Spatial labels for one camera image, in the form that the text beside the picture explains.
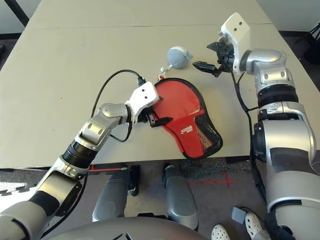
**black cable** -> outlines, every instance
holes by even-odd
[[[93,108],[92,108],[92,112],[91,112],[91,118],[93,118],[94,114],[95,114],[95,111],[96,111],[96,107],[97,107],[97,104],[98,104],[98,101],[99,101],[99,98],[103,92],[103,90],[105,89],[105,86],[107,85],[107,83],[112,79],[114,78],[116,75],[120,74],[120,73],[132,73],[132,74],[135,74],[137,77],[138,77],[138,84],[142,84],[143,82],[141,81],[144,81],[144,79],[135,71],[133,70],[129,70],[129,69],[123,69],[123,70],[120,70],[120,71],[117,71],[115,72],[114,74],[112,74],[105,82],[104,84],[102,85],[96,99],[95,99],[95,102],[94,102],[94,105],[93,105]],[[123,143],[125,142],[126,140],[128,140],[129,136],[130,136],[130,133],[132,131],[132,121],[129,119],[129,126],[128,126],[128,132],[127,132],[127,135],[125,137],[125,139],[119,139],[113,135],[110,135],[110,137],[114,138],[115,140]],[[49,233],[51,233],[54,229],[56,229],[64,220],[66,220],[67,217],[69,217],[69,215],[73,212],[73,210],[76,208],[76,206],[78,205],[78,203],[80,202],[80,199],[82,197],[82,195],[84,194],[84,191],[85,191],[85,188],[86,188],[86,185],[87,185],[87,180],[88,180],[88,173],[86,173],[86,175],[84,176],[84,180],[83,180],[83,186],[81,188],[81,191],[79,193],[79,196],[77,197],[76,201],[74,202],[74,204],[72,205],[72,207],[70,208],[70,210],[56,223],[54,224],[52,227],[50,227],[47,231],[45,231],[42,236],[41,236],[41,239],[43,237],[45,237],[46,235],[48,235]]]
[[[250,111],[252,111],[252,110],[256,110],[256,109],[259,109],[259,107],[258,107],[258,106],[255,106],[255,107],[253,107],[253,108],[249,108],[249,109],[248,109],[248,112],[250,112]]]
[[[255,211],[253,211],[251,208],[249,208],[247,206],[238,206],[238,208],[249,210],[250,212],[254,213],[262,223],[265,223],[265,221],[262,219],[262,217],[260,217],[258,214],[256,214]]]
[[[254,180],[254,184],[255,187],[262,199],[262,202],[264,204],[264,206],[267,208],[267,198],[266,198],[266,189],[265,189],[265,185],[263,183],[263,180],[261,178],[259,169],[257,167],[256,164],[256,159],[253,153],[253,149],[254,149],[254,135],[253,135],[253,131],[252,131],[252,120],[249,114],[250,110],[253,110],[254,108],[247,108],[247,106],[245,105],[242,97],[241,97],[241,93],[240,93],[240,80],[243,77],[244,73],[242,73],[242,75],[239,77],[239,80],[236,82],[236,78],[233,72],[231,72],[231,76],[232,76],[232,80],[233,80],[233,84],[234,84],[234,89],[235,89],[235,93],[236,96],[238,98],[238,101],[243,109],[243,111],[245,112],[247,118],[248,118],[248,122],[249,122],[249,134],[250,134],[250,164],[251,164],[251,171],[252,171],[252,175],[253,175],[253,180]]]

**floor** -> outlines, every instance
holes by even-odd
[[[166,191],[161,182],[163,161],[141,163],[141,185],[139,195],[128,196],[125,215],[134,217],[138,213],[154,213],[167,215]],[[96,201],[110,175],[99,173],[90,175],[82,199],[74,212],[65,222],[47,237],[92,221],[92,212]],[[211,231],[215,224],[223,224],[232,240],[250,240],[246,227],[231,219],[233,206],[245,206],[258,215],[266,213],[260,196],[255,189],[250,172],[228,172],[229,183],[225,183],[224,172],[200,179],[189,180],[199,211],[199,233],[211,238]]]
[[[320,90],[320,67],[309,64],[303,57],[303,52],[308,48],[307,43],[300,41],[295,44],[296,37],[284,37],[284,39]],[[15,43],[16,40],[0,40],[0,45],[5,44],[7,48],[7,51],[1,57],[0,69]],[[213,226],[220,223],[225,226],[232,240],[249,240],[250,237],[245,226],[231,220],[233,206],[249,207],[260,216],[264,216],[266,213],[255,189],[251,173],[248,171],[248,163],[227,165],[223,158],[211,158],[199,163],[185,161],[180,162],[180,164],[183,165],[184,174],[189,177],[190,188],[198,206],[199,232],[210,239]],[[146,212],[153,212],[156,215],[167,214],[165,189],[161,184],[162,166],[163,161],[141,163],[140,194],[137,197],[128,196],[126,216],[136,216],[138,213]],[[264,166],[260,164],[259,167],[262,168],[262,177],[264,177]],[[10,192],[16,188],[23,191],[26,184],[28,187],[33,187],[43,174],[44,172],[41,171],[36,173],[23,170],[0,171],[0,201],[5,198],[8,200],[11,198],[10,196],[14,196],[15,192],[12,195],[10,195]],[[109,178],[110,175],[105,173],[89,175],[87,187],[79,205],[65,222],[48,237],[90,223],[96,201]],[[28,199],[28,193],[22,196],[21,198]]]

